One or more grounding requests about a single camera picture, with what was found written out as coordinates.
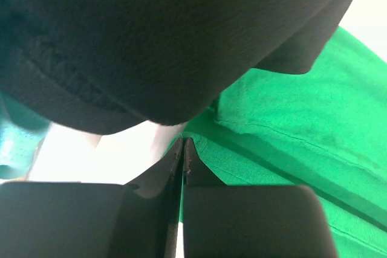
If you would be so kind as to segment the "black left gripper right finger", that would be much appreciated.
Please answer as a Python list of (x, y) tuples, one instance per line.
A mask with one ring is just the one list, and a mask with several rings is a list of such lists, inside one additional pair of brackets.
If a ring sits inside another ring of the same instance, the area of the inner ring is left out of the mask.
[(337, 257), (316, 194), (302, 185), (227, 185), (184, 146), (186, 257)]

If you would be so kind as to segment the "green t shirt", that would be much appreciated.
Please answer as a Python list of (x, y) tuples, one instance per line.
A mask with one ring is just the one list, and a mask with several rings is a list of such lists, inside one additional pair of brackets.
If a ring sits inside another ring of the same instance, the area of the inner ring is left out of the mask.
[(251, 69), (183, 135), (226, 184), (310, 186), (340, 257), (386, 256), (386, 63), (344, 29), (307, 74)]

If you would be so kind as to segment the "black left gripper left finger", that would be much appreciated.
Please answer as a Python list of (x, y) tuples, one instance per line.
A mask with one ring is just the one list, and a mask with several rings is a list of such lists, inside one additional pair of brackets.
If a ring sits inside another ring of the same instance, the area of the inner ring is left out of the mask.
[(6, 182), (1, 256), (174, 257), (183, 147), (124, 185)]

